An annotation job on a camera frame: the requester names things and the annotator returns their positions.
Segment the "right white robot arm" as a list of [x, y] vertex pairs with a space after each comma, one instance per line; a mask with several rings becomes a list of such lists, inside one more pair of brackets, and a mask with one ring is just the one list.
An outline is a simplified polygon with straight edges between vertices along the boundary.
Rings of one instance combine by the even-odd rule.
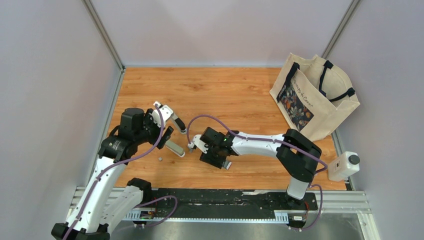
[[235, 131], [223, 134], [207, 127], [193, 137], [191, 150], [200, 149], [200, 160], [219, 169], [229, 169], [229, 156], [258, 155], [279, 160], [291, 179], [285, 195], [286, 205], [299, 209], [311, 185], [322, 150], [299, 131], [288, 129], [279, 135], [255, 135]]

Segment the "grey-green stapler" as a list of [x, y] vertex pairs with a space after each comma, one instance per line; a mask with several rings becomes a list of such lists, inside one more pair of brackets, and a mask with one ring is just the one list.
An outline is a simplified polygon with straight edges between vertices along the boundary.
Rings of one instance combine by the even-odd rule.
[[184, 151], [184, 149], [183, 149], [180, 145], [178, 145], [178, 144], [176, 144], [175, 142], [173, 142], [172, 140], [168, 140], [168, 141], [165, 143], [165, 146], [166, 146], [169, 150], [171, 150], [173, 153], [175, 153], [177, 156], [179, 156], [180, 158], [183, 158], [183, 157], [185, 156], [185, 151]]

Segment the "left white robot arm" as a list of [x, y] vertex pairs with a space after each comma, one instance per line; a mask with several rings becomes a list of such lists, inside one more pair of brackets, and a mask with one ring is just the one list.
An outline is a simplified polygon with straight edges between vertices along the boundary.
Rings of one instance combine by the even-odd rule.
[[112, 203], [107, 204], [107, 200], [128, 163], [138, 159], [135, 154], [140, 145], [152, 145], [141, 157], [165, 146], [174, 131], [166, 123], [174, 115], [169, 106], [159, 102], [147, 111], [136, 107], [124, 110], [120, 124], [100, 145], [93, 174], [80, 201], [65, 222], [53, 226], [51, 235], [56, 240], [108, 240], [131, 209], [152, 203], [151, 183], [139, 178], [130, 180]]

